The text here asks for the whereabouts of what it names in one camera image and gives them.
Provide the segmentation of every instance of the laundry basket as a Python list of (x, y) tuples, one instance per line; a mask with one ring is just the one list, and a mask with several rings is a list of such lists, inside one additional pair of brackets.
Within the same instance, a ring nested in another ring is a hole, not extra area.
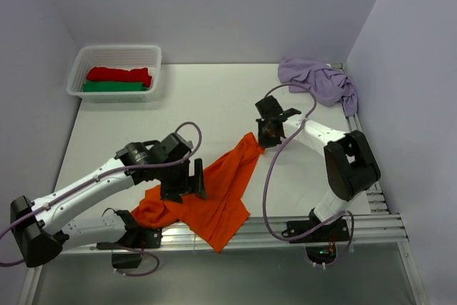
[[(160, 82), (161, 49), (152, 45), (97, 45), (82, 48), (70, 73), (66, 91), (72, 96), (92, 102), (152, 101)], [(137, 92), (83, 92), (88, 72), (94, 67), (119, 69), (147, 68), (153, 77), (151, 88)]]

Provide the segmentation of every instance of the gray floor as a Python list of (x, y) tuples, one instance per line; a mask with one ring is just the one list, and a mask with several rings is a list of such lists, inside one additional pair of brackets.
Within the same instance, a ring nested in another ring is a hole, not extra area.
[(326, 271), (303, 253), (303, 246), (166, 252), (144, 278), (113, 274), (109, 255), (61, 256), (44, 267), (34, 304), (414, 304), (396, 244), (355, 246)]

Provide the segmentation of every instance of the purple cloth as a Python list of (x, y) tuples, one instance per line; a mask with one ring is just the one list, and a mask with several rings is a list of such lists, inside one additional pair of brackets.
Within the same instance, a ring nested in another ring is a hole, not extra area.
[[(352, 81), (342, 71), (336, 71), (323, 62), (284, 57), (279, 62), (278, 77), (282, 84), (291, 82), (304, 85), (322, 105), (342, 103), (346, 117), (357, 112), (357, 93)], [(288, 90), (291, 93), (304, 92), (294, 86)]]

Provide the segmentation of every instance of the folded green towel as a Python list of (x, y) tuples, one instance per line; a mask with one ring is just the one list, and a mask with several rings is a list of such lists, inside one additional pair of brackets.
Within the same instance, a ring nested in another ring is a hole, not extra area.
[(83, 85), (83, 92), (133, 92), (147, 91), (141, 82), (89, 81)]

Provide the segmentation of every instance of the white table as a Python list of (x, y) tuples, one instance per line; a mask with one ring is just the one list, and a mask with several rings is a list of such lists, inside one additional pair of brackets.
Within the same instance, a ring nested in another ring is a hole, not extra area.
[[(231, 150), (244, 134), (256, 135), (259, 117), (254, 104), (278, 85), (276, 64), (165, 65), (157, 99), (151, 103), (93, 104), (83, 101), (61, 167), (56, 188), (60, 189), (98, 168), (132, 141), (162, 140), (184, 121), (195, 121), (204, 135), (195, 157), (210, 165)], [(290, 94), (282, 88), (273, 94), (284, 109), (307, 111), (312, 99), (307, 94)], [(348, 131), (339, 104), (318, 105), (315, 121)], [(196, 143), (189, 127), (180, 131)], [(258, 160), (243, 196), (251, 216), (261, 216), (265, 175), (273, 157), (269, 149)], [(107, 207), (135, 208), (144, 191), (156, 183), (142, 183), (115, 194), (82, 213), (79, 218), (100, 216)], [(307, 216), (326, 193), (328, 183), (324, 160), (316, 152), (292, 141), (273, 170), (268, 194), (269, 216)], [(366, 193), (353, 200), (354, 214), (371, 214)]]

